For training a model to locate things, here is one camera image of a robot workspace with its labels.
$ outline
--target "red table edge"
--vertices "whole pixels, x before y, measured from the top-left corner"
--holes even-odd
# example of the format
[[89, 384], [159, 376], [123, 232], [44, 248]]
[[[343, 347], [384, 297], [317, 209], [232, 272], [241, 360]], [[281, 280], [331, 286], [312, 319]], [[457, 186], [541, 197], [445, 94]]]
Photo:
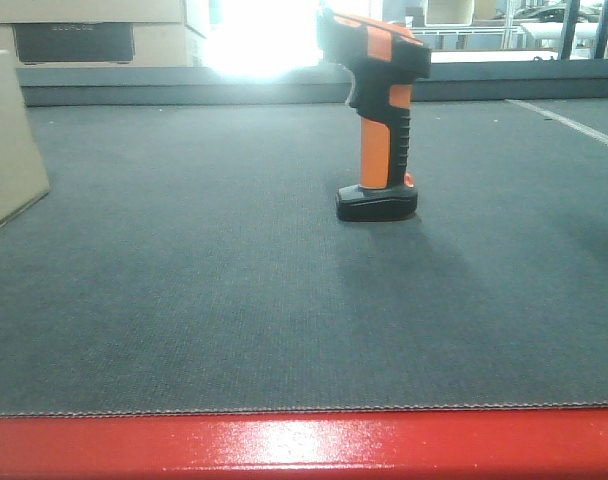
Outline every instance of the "red table edge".
[[0, 418], [0, 478], [608, 479], [608, 408]]

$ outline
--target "orange barcode scanner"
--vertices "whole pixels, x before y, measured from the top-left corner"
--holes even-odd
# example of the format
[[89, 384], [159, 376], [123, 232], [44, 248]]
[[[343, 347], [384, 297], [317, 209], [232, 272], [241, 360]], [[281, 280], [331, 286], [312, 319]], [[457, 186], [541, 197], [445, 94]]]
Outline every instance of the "orange barcode scanner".
[[348, 105], [362, 117], [359, 185], [336, 196], [347, 221], [386, 221], [417, 209], [417, 191], [406, 171], [411, 84], [427, 78], [431, 51], [406, 28], [320, 8], [318, 43], [324, 58], [353, 74]]

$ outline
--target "bright light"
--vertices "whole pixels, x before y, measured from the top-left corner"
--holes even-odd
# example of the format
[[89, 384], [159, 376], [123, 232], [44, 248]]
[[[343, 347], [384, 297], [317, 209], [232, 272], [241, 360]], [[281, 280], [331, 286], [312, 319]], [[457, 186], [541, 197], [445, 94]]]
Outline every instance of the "bright light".
[[316, 65], [319, 0], [222, 0], [208, 65], [232, 75], [275, 76]]

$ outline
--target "cardboard box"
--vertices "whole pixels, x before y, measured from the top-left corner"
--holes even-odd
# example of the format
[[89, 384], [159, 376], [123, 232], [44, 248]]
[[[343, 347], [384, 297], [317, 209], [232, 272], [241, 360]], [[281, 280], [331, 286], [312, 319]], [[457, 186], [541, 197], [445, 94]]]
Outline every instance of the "cardboard box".
[[497, 14], [496, 0], [475, 0], [475, 19], [476, 20], [492, 20]]
[[11, 56], [0, 52], [0, 228], [49, 189]]
[[208, 0], [0, 1], [17, 67], [199, 66], [209, 30]]
[[182, 0], [0, 0], [0, 24], [183, 21]]
[[475, 0], [425, 0], [424, 23], [427, 27], [466, 27], [473, 23]]
[[185, 67], [200, 66], [205, 57], [206, 40], [181, 24], [136, 24], [133, 26], [133, 60], [116, 62], [22, 63], [17, 55], [11, 25], [0, 25], [0, 50], [11, 52], [15, 67]]

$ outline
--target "gray carpet mat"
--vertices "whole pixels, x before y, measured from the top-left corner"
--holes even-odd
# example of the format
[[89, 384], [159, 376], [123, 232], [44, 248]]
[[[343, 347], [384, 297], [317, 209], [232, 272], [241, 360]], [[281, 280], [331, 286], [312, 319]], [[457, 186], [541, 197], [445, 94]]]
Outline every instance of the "gray carpet mat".
[[414, 106], [417, 216], [349, 224], [340, 105], [63, 107], [0, 231], [0, 415], [608, 405], [608, 148]]

